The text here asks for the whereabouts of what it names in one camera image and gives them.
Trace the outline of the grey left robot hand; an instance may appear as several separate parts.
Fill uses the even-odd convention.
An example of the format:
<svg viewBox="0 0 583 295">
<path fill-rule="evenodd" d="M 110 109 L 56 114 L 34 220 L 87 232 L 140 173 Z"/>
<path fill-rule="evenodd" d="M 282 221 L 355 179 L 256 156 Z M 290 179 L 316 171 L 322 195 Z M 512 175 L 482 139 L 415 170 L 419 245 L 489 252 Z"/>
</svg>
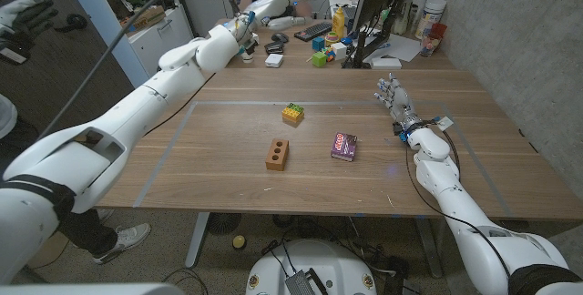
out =
<svg viewBox="0 0 583 295">
<path fill-rule="evenodd" d="M 247 16 L 246 25 L 251 30 L 267 27 L 273 31 L 282 31 L 292 26 L 309 25 L 310 17 L 285 16 L 283 13 L 290 6 L 311 0 L 258 0 L 251 3 L 244 14 Z"/>
</svg>

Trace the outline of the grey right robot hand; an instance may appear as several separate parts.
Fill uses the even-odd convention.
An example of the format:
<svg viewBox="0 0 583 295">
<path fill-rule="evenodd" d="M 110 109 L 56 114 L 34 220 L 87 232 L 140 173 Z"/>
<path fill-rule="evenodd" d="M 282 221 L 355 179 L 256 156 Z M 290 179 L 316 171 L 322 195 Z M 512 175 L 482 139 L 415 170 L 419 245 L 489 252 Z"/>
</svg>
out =
<svg viewBox="0 0 583 295">
<path fill-rule="evenodd" d="M 380 93 L 373 95 L 390 111 L 390 115 L 394 119 L 394 134 L 396 136 L 409 137 L 412 132 L 424 125 L 422 119 L 415 112 L 413 101 L 392 73 L 387 79 L 380 78 L 377 87 Z"/>
</svg>

